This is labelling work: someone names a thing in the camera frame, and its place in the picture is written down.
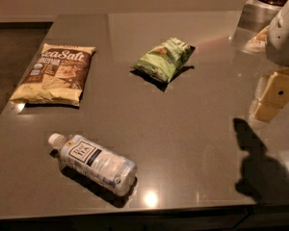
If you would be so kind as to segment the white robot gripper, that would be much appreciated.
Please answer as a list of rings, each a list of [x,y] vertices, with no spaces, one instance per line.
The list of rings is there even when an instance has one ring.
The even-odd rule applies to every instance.
[[[289,0],[269,25],[266,56],[278,65],[289,66]],[[289,67],[259,78],[253,103],[253,117],[270,122],[289,102]]]

